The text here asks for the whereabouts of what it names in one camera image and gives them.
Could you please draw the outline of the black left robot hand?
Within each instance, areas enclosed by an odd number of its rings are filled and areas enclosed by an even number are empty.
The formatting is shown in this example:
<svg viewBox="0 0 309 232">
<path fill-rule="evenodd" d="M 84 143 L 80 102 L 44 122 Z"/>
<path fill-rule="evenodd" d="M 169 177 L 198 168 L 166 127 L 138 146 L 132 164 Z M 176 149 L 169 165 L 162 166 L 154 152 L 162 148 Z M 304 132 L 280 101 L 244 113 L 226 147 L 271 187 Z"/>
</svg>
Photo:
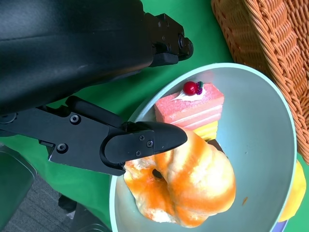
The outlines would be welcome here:
<svg viewBox="0 0 309 232">
<path fill-rule="evenodd" d="M 177 148 L 186 133 L 123 122 L 75 93 L 192 54 L 182 25 L 139 0 L 3 0 L 0 134 L 37 139 L 51 162 L 120 176 L 127 161 Z"/>
</svg>

